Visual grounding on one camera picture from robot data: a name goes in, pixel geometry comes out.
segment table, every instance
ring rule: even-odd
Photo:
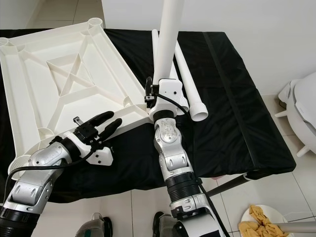
[[[41,30],[1,30],[0,37]],[[145,86],[146,78],[154,73],[151,32],[111,29],[105,32]],[[208,194],[212,196],[250,180],[294,170],[295,161],[226,34],[179,32],[178,41],[209,112],[206,120],[194,124],[195,160],[192,160],[190,123],[185,116],[177,117],[183,146],[196,174],[217,177],[243,173]],[[0,176],[3,178],[7,177],[7,168],[15,154],[2,80],[0,93]],[[112,138],[113,164],[97,166],[83,162],[65,170],[56,181],[49,201],[72,202],[164,186],[154,133],[153,125],[148,123]]]

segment white pvc pipe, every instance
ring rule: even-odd
[[[158,31],[156,29],[152,30],[152,38],[153,38],[153,57],[154,57],[154,68],[156,68],[156,57],[157,57],[157,51],[158,51],[158,40],[159,40],[159,36],[158,36]],[[171,79],[179,79],[178,78],[178,74],[176,71],[176,68],[174,67],[174,63],[172,61],[171,64],[171,72],[170,72],[170,76],[168,78]],[[181,91],[181,96],[180,96],[180,103],[179,103],[184,109],[185,111],[189,111],[189,104],[187,99],[184,97],[183,92]],[[177,113],[178,115],[183,115],[184,113],[177,108]]]
[[[193,121],[202,121],[207,118],[208,111],[205,104],[202,103],[194,84],[187,62],[183,56],[180,45],[177,42],[175,48],[176,60],[179,66],[182,82],[187,93],[190,104],[190,115]]]
[[[153,85],[169,78],[174,48],[177,42],[184,0],[164,0],[160,23],[158,53],[155,59]]]

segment white plastic tray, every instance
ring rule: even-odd
[[[6,39],[0,62],[16,157],[105,111],[122,118],[119,135],[150,122],[144,89],[103,31],[102,20]]]

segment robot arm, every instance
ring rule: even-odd
[[[119,118],[110,123],[100,134],[95,127],[113,115],[113,112],[105,112],[85,123],[78,117],[74,118],[74,122],[79,125],[74,132],[66,132],[64,138],[55,137],[47,148],[30,157],[30,166],[16,169],[26,171],[16,181],[3,204],[0,213],[1,237],[32,235],[54,182],[64,168],[89,158],[89,163],[111,165],[113,158],[105,140],[121,125],[122,120]]]

